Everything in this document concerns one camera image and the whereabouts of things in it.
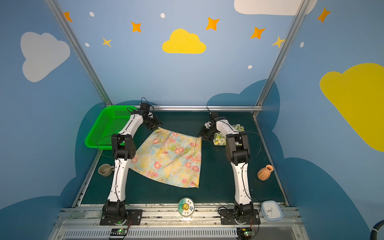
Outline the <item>lemon print skirt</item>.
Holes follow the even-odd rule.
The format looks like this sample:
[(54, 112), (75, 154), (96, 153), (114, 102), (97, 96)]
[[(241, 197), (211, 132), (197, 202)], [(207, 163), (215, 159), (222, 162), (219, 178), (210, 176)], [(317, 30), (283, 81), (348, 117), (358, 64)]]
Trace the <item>lemon print skirt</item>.
[[(245, 131), (245, 128), (243, 126), (241, 126), (240, 124), (232, 125), (232, 127), (234, 128), (234, 130), (236, 132), (244, 132)], [(215, 146), (225, 146), (226, 145), (226, 137), (220, 132), (215, 133), (213, 143)]]

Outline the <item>pastel floral skirt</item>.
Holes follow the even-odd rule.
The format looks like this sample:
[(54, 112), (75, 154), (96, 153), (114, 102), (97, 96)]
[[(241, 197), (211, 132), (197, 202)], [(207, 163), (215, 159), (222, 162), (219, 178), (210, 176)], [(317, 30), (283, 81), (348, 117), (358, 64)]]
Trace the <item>pastel floral skirt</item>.
[(198, 188), (202, 139), (157, 128), (137, 150), (130, 169), (163, 184)]

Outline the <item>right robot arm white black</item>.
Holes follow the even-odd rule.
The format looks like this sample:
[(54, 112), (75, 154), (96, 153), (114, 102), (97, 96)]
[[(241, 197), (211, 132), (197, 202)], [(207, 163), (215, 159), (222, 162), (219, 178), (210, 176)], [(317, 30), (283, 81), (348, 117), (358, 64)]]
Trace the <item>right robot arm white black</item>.
[(251, 198), (248, 166), (251, 149), (248, 135), (245, 131), (236, 130), (225, 117), (217, 112), (209, 111), (210, 120), (201, 128), (198, 137), (203, 141), (213, 141), (216, 133), (226, 138), (226, 157), (231, 164), (235, 181), (235, 221), (243, 225), (255, 215)]

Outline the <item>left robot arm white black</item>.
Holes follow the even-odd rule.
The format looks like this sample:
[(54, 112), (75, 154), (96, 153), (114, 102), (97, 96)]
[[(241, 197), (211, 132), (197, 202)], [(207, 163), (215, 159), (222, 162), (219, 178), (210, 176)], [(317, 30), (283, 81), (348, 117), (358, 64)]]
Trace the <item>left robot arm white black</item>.
[(126, 210), (126, 184), (129, 164), (136, 155), (134, 136), (141, 125), (154, 130), (160, 121), (154, 115), (153, 106), (142, 97), (140, 108), (131, 110), (130, 119), (117, 134), (111, 136), (112, 153), (115, 160), (111, 190), (102, 208), (101, 226), (123, 226), (128, 220)]

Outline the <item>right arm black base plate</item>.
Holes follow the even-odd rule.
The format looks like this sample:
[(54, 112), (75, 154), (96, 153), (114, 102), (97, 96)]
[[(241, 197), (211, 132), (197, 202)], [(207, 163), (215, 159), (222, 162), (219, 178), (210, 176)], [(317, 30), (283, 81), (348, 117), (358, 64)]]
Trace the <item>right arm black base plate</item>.
[(218, 214), (220, 216), (222, 225), (259, 225), (261, 223), (258, 210), (250, 217), (245, 217), (243, 220), (236, 220), (234, 209), (219, 208)]

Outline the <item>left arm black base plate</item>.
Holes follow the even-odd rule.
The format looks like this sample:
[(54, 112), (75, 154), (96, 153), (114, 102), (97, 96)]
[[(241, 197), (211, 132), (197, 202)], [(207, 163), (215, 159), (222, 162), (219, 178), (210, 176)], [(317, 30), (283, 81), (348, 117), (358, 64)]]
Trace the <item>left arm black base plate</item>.
[(102, 213), (100, 226), (138, 226), (142, 219), (142, 210), (126, 210), (125, 213)]

